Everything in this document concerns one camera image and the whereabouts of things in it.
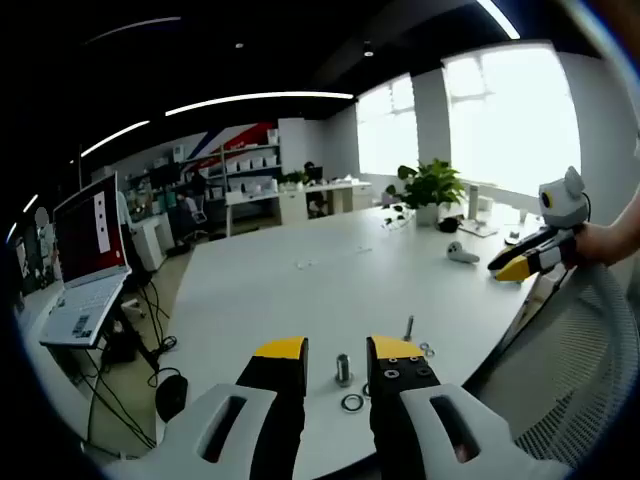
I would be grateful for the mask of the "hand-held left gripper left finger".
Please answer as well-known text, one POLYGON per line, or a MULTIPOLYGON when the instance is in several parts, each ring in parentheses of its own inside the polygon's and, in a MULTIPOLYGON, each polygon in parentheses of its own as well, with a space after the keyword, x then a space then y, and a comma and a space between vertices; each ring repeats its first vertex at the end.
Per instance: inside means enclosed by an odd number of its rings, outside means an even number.
POLYGON ((107 467, 110 479, 290 479, 304 429, 308 340, 258 348, 166 425, 160 444, 107 467))

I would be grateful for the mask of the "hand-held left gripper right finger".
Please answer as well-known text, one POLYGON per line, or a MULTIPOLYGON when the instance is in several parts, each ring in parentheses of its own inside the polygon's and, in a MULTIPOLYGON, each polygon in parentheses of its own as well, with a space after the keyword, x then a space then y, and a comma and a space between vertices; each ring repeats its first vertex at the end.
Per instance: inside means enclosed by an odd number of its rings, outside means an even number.
POLYGON ((508 423, 464 388, 439 381, 421 350, 366 340, 370 428, 384 479, 564 479, 571 467, 518 447, 508 423))

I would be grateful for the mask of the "person's right hand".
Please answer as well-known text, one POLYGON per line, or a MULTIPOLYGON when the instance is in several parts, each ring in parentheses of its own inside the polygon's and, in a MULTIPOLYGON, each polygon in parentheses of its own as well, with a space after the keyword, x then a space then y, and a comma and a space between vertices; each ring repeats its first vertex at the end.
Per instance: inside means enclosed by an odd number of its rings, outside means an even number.
POLYGON ((615 225, 603 226, 585 223, 576 235, 576 252, 587 263, 613 265, 628 253, 624 232, 615 225))

